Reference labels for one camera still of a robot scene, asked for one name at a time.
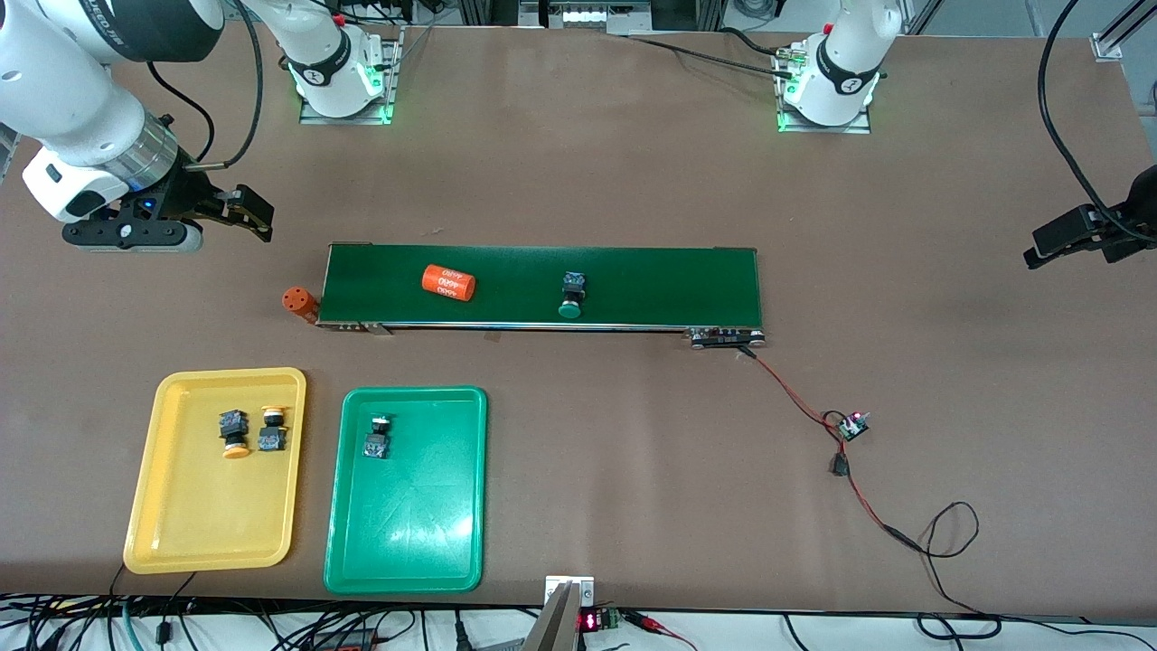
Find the orange cylinder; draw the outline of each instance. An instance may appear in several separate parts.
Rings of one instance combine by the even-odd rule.
[[[304,318],[310,325],[317,323],[317,298],[304,287],[289,287],[281,296],[281,306]]]
[[[422,288],[459,301],[469,301],[474,295],[474,276],[432,264],[422,272]]]

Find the green push button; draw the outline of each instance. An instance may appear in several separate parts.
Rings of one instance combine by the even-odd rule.
[[[563,318],[578,318],[582,313],[582,309],[578,308],[578,303],[566,301],[559,305],[559,316]]]

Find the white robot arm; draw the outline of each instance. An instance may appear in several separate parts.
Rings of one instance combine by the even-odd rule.
[[[783,101],[824,126],[848,124],[871,102],[879,65],[900,34],[896,0],[841,0],[831,29],[794,43],[786,66],[795,77]]]
[[[381,62],[377,36],[339,28],[310,2],[245,5],[285,49],[317,112],[345,117],[382,94],[367,74]],[[272,206],[244,185],[221,192],[204,171],[186,170],[193,161],[167,125],[105,69],[126,60],[201,60],[222,25],[219,0],[0,0],[0,121],[42,142],[22,176],[66,223],[66,241],[94,250],[196,250],[194,219],[270,239]],[[118,199],[119,208],[109,207]]]

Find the orange cap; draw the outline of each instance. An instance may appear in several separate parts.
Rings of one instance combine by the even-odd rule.
[[[474,276],[432,264],[422,272],[422,288],[459,301],[469,301],[474,295]]]
[[[310,325],[317,323],[317,298],[304,287],[289,287],[281,296],[281,306],[301,316]]]
[[[224,457],[226,459],[241,459],[243,457],[249,457],[249,449],[243,445],[227,447],[221,457]]]

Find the power cord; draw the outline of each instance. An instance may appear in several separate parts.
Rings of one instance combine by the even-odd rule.
[[[842,471],[843,471],[842,473],[837,473],[837,474],[847,478],[848,484],[852,487],[853,493],[855,493],[856,500],[860,502],[860,505],[868,513],[868,516],[871,518],[871,520],[874,523],[876,523],[876,525],[884,533],[886,533],[890,538],[892,538],[893,540],[896,540],[897,542],[899,542],[904,547],[907,547],[912,552],[915,552],[916,554],[919,554],[921,556],[921,560],[923,560],[923,561],[926,561],[928,563],[928,570],[931,574],[933,584],[934,584],[934,587],[936,589],[937,594],[939,594],[944,600],[949,601],[950,604],[952,604],[955,606],[958,606],[960,608],[964,608],[965,611],[968,611],[970,613],[977,615],[977,619],[982,620],[982,621],[988,621],[988,622],[993,623],[993,628],[989,629],[989,630],[981,631],[981,632],[975,632],[975,634],[965,634],[965,632],[957,631],[952,627],[951,622],[949,622],[948,617],[944,614],[939,614],[939,613],[919,613],[916,615],[916,626],[920,629],[920,632],[922,632],[923,635],[926,635],[927,637],[929,637],[931,639],[937,639],[937,641],[941,641],[941,642],[952,642],[956,645],[956,648],[957,648],[958,651],[963,651],[964,650],[964,642],[965,641],[973,641],[973,642],[975,642],[975,641],[981,641],[981,639],[992,639],[992,638],[994,638],[994,637],[996,637],[997,635],[1001,634],[1001,631],[1004,628],[1004,622],[1023,622],[1023,623],[1037,624],[1037,626],[1040,626],[1040,627],[1044,627],[1044,628],[1047,628],[1049,630],[1054,630],[1054,631],[1057,631],[1057,632],[1061,632],[1061,634],[1064,634],[1064,635],[1114,635],[1114,636],[1119,636],[1119,637],[1128,637],[1130,639],[1136,639],[1137,642],[1144,644],[1145,648],[1149,649],[1150,651],[1157,651],[1157,648],[1154,648],[1154,645],[1149,644],[1149,642],[1147,642],[1145,639],[1143,639],[1143,638],[1141,638],[1141,637],[1138,637],[1136,635],[1133,635],[1132,632],[1117,631],[1117,630],[1106,630],[1106,629],[1085,629],[1085,630],[1079,630],[1079,631],[1066,630],[1066,629],[1062,629],[1062,628],[1057,628],[1057,627],[1047,624],[1045,622],[1038,622],[1036,620],[1030,620],[1030,619],[1025,619],[1025,617],[1016,617],[1016,616],[1012,616],[1012,615],[1001,615],[1001,614],[995,614],[995,613],[987,613],[985,611],[981,611],[979,608],[970,606],[968,604],[965,604],[964,601],[961,601],[961,600],[959,600],[959,599],[957,599],[955,597],[951,597],[948,593],[948,591],[944,590],[944,584],[943,584],[943,582],[941,579],[939,572],[936,569],[936,560],[956,558],[957,556],[960,556],[970,547],[972,547],[972,543],[977,540],[977,537],[980,535],[980,516],[977,513],[977,510],[972,506],[972,504],[968,504],[967,502],[964,502],[964,501],[956,501],[956,502],[950,503],[944,509],[941,509],[941,511],[938,513],[936,513],[936,516],[933,517],[931,521],[928,524],[928,527],[927,527],[927,531],[928,531],[928,541],[923,546],[921,546],[913,538],[908,537],[907,534],[905,534],[900,530],[898,530],[898,528],[889,525],[883,519],[880,519],[879,516],[876,515],[875,509],[872,509],[871,504],[864,497],[863,491],[861,491],[858,484],[856,484],[856,481],[855,481],[855,479],[852,475],[850,463],[847,459],[847,442],[840,435],[839,429],[835,426],[833,426],[827,420],[828,416],[831,416],[831,415],[842,416],[842,414],[840,414],[839,412],[833,412],[833,410],[825,412],[823,414],[816,412],[815,409],[811,408],[811,406],[809,406],[806,402],[804,402],[804,400],[802,398],[799,398],[799,394],[797,394],[795,392],[795,390],[793,390],[783,380],[783,378],[779,373],[776,373],[774,369],[771,368],[771,365],[768,365],[759,356],[757,356],[754,353],[752,353],[751,349],[749,349],[747,347],[739,347],[738,350],[739,350],[739,353],[742,353],[743,355],[750,357],[751,360],[754,360],[760,367],[762,367],[764,370],[767,371],[767,373],[771,375],[775,379],[775,382],[780,385],[780,387],[783,390],[783,392],[788,394],[788,398],[791,399],[791,402],[795,404],[796,408],[798,408],[805,416],[808,416],[808,419],[810,419],[811,421],[813,421],[817,424],[821,426],[824,428],[824,430],[828,434],[828,436],[831,436],[835,441],[838,450],[837,450],[837,453],[835,453],[835,458],[833,460],[833,466],[839,466],[839,465],[842,464]],[[972,521],[973,521],[973,531],[972,531],[972,533],[968,535],[967,540],[965,540],[964,545],[961,545],[960,547],[958,547],[956,550],[943,552],[943,553],[941,553],[941,552],[933,552],[933,542],[936,540],[936,530],[937,530],[937,527],[939,525],[941,519],[944,518],[944,516],[946,516],[946,515],[949,515],[949,513],[951,513],[951,512],[953,512],[953,511],[956,511],[958,509],[966,510],[968,512],[968,515],[972,517]],[[789,627],[788,630],[789,630],[789,632],[794,634],[794,627],[791,627],[790,617],[788,615],[786,615],[786,614],[783,616],[784,616],[784,620],[788,622],[788,627]],[[926,623],[927,620],[934,620],[934,621],[936,621],[939,626],[944,627],[944,629],[945,629],[946,632],[935,632],[935,631],[929,630],[928,627],[927,627],[927,623]],[[797,639],[797,636],[793,635],[793,639],[799,645],[801,649],[803,649],[804,651],[806,651],[806,646],[803,646],[803,644],[799,644],[799,641]]]
[[[655,617],[649,617],[638,611],[627,611],[625,608],[619,608],[619,614],[622,616],[622,620],[625,622],[639,627],[647,632],[654,635],[661,635],[663,637],[670,637],[672,639],[678,639],[679,642],[690,646],[692,651],[699,651],[699,648],[695,646],[693,642],[666,628],[665,626],[659,623],[658,620],[656,620]]]
[[[713,57],[712,54],[705,54],[702,52],[695,52],[694,50],[687,50],[686,47],[680,47],[678,45],[671,45],[670,43],[661,43],[658,40],[650,40],[649,38],[639,38],[635,36],[622,36],[620,38],[626,38],[634,43],[646,43],[648,45],[654,45],[656,47],[663,47],[664,50],[670,50],[672,52],[678,52],[679,54],[687,54],[688,57],[695,57],[697,59],[702,59],[705,61],[712,61],[713,64],[720,64],[723,66],[730,66],[734,68],[758,72],[760,74],[769,74],[772,76],[778,76],[780,79],[791,79],[791,73],[787,71],[778,71],[772,68],[764,68],[759,66],[753,66],[750,64],[742,64],[739,61],[732,61],[730,59],[724,59],[721,57]]]
[[[185,583],[180,584],[180,587],[178,587],[176,592],[172,593],[172,597],[169,598],[169,602],[164,605],[164,611],[161,612],[161,623],[156,624],[156,632],[155,632],[156,643],[157,645],[161,646],[161,651],[164,651],[165,643],[172,639],[172,626],[169,624],[168,621],[169,608],[172,607],[172,602],[177,599],[177,597],[179,597],[180,593],[184,592],[186,587],[189,587],[189,584],[192,583],[193,577],[196,576],[197,572],[190,572],[189,578],[185,579]]]
[[[161,86],[161,88],[164,88],[174,96],[176,96],[178,99],[189,104],[190,108],[201,113],[201,117],[205,118],[205,127],[208,130],[208,134],[205,136],[205,146],[201,147],[201,153],[197,154],[196,158],[197,162],[201,162],[201,160],[205,158],[205,154],[208,154],[209,149],[213,147],[213,138],[216,136],[216,124],[213,123],[213,116],[211,116],[209,112],[205,110],[205,106],[198,104],[192,99],[192,97],[185,95],[184,93],[178,90],[175,86],[165,81],[164,77],[161,76],[161,73],[157,72],[156,65],[153,61],[147,62],[146,67],[148,67],[149,74],[153,75],[153,79],[157,82],[159,86]]]
[[[796,646],[799,648],[799,651],[811,651],[810,649],[808,649],[808,645],[804,644],[802,639],[799,639],[799,634],[795,631],[795,627],[791,624],[791,615],[783,613],[783,623],[788,624],[788,632],[791,634],[791,642],[796,643]]]
[[[242,6],[237,6],[241,12],[241,20],[245,23],[245,30],[249,31],[249,40],[253,44],[253,67],[257,71],[257,97],[253,102],[253,119],[249,123],[249,133],[245,135],[245,141],[241,143],[241,148],[237,153],[230,156],[228,160],[216,162],[216,163],[196,163],[186,165],[185,169],[189,171],[208,171],[216,169],[228,169],[237,163],[249,150],[249,146],[253,142],[253,136],[257,135],[257,125],[261,119],[261,102],[265,98],[265,64],[261,61],[261,43],[257,39],[257,30],[253,29],[253,19],[249,15],[249,10]]]
[[[455,651],[474,651],[474,645],[470,643],[470,636],[466,635],[466,624],[462,623],[462,611],[457,608],[454,609],[454,632],[458,638]]]
[[[746,34],[739,31],[738,29],[736,29],[734,27],[721,28],[720,29],[720,34],[730,34],[730,35],[737,36],[739,38],[739,40],[743,40],[744,45],[746,45],[747,47],[751,47],[752,50],[754,50],[756,52],[759,52],[760,54],[766,54],[768,57],[774,57],[776,50],[782,50],[782,47],[764,47],[762,45],[760,45],[760,44],[756,43],[754,40],[752,40],[751,37],[749,37]]]
[[[1040,119],[1044,120],[1045,131],[1048,132],[1048,136],[1053,140],[1053,145],[1056,146],[1056,150],[1061,153],[1061,157],[1063,157],[1064,162],[1068,163],[1069,169],[1073,171],[1073,176],[1076,177],[1077,183],[1079,183],[1081,187],[1084,188],[1085,194],[1089,194],[1089,199],[1092,200],[1092,205],[1097,208],[1097,213],[1101,217],[1108,220],[1110,223],[1115,225],[1122,232],[1142,242],[1154,244],[1157,243],[1157,237],[1151,237],[1143,232],[1138,232],[1134,228],[1129,228],[1117,217],[1117,214],[1113,213],[1108,206],[1105,205],[1100,194],[1097,193],[1097,190],[1092,186],[1092,183],[1089,182],[1089,178],[1081,169],[1081,165],[1077,163],[1073,151],[1070,151],[1068,146],[1064,145],[1064,140],[1061,139],[1061,134],[1056,131],[1056,125],[1053,124],[1053,116],[1048,112],[1048,97],[1045,89],[1046,76],[1048,73],[1048,59],[1053,54],[1053,45],[1056,43],[1056,36],[1061,32],[1061,25],[1064,24],[1064,21],[1068,20],[1069,14],[1073,13],[1073,9],[1079,1],[1081,0],[1069,0],[1068,5],[1066,5],[1061,10],[1061,15],[1057,16],[1056,22],[1053,23],[1053,29],[1049,30],[1048,37],[1045,39],[1045,49],[1040,53],[1040,66],[1037,68],[1037,104],[1040,108]]]

